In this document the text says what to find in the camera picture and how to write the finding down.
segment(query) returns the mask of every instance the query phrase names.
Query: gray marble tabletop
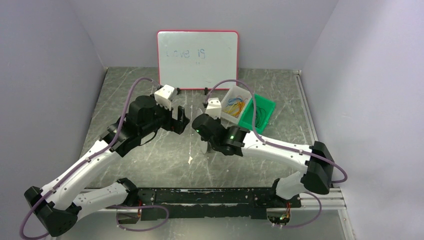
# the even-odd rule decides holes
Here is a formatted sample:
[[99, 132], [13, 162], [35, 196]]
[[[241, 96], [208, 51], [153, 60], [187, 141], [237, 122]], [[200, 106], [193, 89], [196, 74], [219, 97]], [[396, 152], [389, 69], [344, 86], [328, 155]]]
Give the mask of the gray marble tabletop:
[[[108, 69], [82, 154], [118, 119], [128, 90], [139, 77], [157, 80], [158, 69]], [[262, 135], [295, 144], [312, 144], [302, 97], [291, 70], [240, 69], [238, 77], [245, 80], [255, 93], [276, 103]], [[140, 95], [150, 95], [153, 91], [151, 83], [141, 82], [136, 87], [132, 100]], [[222, 99], [225, 93], [223, 90], [215, 91], [212, 97]], [[198, 109], [203, 109], [204, 99], [202, 90], [183, 90], [172, 104], [174, 107], [185, 107], [186, 116], [193, 120]], [[258, 157], [224, 156], [219, 152], [203, 154], [200, 150], [200, 137], [189, 123], [181, 135], [159, 130], [153, 141], [133, 149], [123, 159], [114, 162], [87, 187], [103, 188], [119, 178], [128, 178], [138, 187], [270, 187], [276, 178], [287, 177], [293, 172], [293, 169], [281, 163]]]

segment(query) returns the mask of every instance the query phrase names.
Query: robotic arm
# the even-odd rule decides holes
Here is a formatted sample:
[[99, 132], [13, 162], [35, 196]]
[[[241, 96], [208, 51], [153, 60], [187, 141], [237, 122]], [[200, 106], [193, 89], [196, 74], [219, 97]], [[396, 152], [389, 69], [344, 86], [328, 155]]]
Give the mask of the robotic arm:
[[[329, 193], [333, 166], [307, 154], [313, 153], [334, 162], [324, 143], [316, 141], [312, 146], [299, 145], [261, 136], [265, 141], [263, 143], [246, 128], [239, 126], [225, 128], [221, 124], [220, 117], [221, 103], [218, 98], [211, 98], [208, 100], [205, 113], [193, 120], [192, 127], [204, 142], [203, 152], [205, 152], [205, 144], [209, 144], [213, 150], [226, 156], [255, 156], [292, 167], [296, 172], [286, 178], [280, 178], [276, 186], [276, 195], [286, 200], [305, 191], [320, 195]], [[271, 146], [266, 142], [300, 151], [292, 152]]]
[[[120, 160], [133, 148], [141, 145], [142, 138], [160, 129], [181, 134], [190, 120], [183, 107], [178, 106], [177, 119], [172, 117], [172, 100], [177, 90], [165, 85], [150, 96], [142, 95], [129, 105], [117, 141], [106, 151], [89, 159], [93, 153], [107, 147], [117, 134], [120, 119], [107, 128], [92, 148], [67, 171], [42, 188], [30, 187], [24, 196], [33, 207], [49, 191], [34, 213], [52, 237], [67, 232], [83, 217], [100, 209], [113, 206], [136, 206], [139, 189], [127, 178], [110, 186], [81, 193], [81, 191], [112, 162]], [[70, 176], [56, 189], [54, 186], [66, 175]]]

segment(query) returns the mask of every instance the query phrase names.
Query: red whiteboard frame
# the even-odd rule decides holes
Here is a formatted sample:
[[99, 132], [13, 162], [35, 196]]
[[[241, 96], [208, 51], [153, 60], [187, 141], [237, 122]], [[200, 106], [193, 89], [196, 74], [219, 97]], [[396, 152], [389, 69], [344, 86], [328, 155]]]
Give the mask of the red whiteboard frame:
[[[184, 30], [184, 29], [161, 29], [156, 33], [156, 46], [157, 46], [157, 74], [159, 76], [159, 84], [161, 84], [161, 71], [159, 65], [159, 39], [158, 34], [160, 32], [212, 32], [212, 33], [235, 33], [237, 34], [237, 58], [235, 66], [235, 78], [239, 79], [239, 46], [240, 46], [240, 35], [236, 30]], [[180, 88], [181, 90], [204, 90], [204, 88]], [[229, 88], [215, 88], [215, 90], [229, 90]]]

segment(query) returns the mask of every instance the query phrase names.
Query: whiteboard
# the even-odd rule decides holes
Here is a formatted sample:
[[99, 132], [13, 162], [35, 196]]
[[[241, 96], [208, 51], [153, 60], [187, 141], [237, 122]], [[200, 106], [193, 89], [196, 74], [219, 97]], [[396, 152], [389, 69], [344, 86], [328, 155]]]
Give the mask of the whiteboard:
[[[159, 82], [180, 89], [204, 89], [236, 79], [238, 47], [236, 31], [161, 30], [157, 33]], [[219, 89], [233, 85], [226, 82]]]

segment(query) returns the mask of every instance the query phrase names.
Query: white plastic basket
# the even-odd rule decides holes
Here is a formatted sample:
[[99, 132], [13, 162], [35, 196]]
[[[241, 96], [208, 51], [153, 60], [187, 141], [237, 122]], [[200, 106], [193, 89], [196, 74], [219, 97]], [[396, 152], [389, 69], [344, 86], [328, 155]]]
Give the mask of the white plastic basket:
[[[237, 109], [237, 112], [238, 112], [240, 107], [237, 105], [230, 106], [230, 107], [228, 106], [231, 104], [234, 104], [235, 101], [240, 101], [239, 99], [237, 99], [237, 97], [241, 99], [242, 101], [244, 101], [244, 106], [236, 116], [232, 116], [228, 113], [234, 114], [234, 111]], [[243, 112], [246, 109], [246, 106], [248, 105], [251, 99], [252, 99], [252, 95], [248, 90], [245, 90], [237, 85], [232, 86], [221, 101], [221, 117], [234, 124], [238, 124], [240, 121], [240, 118], [243, 115]]]

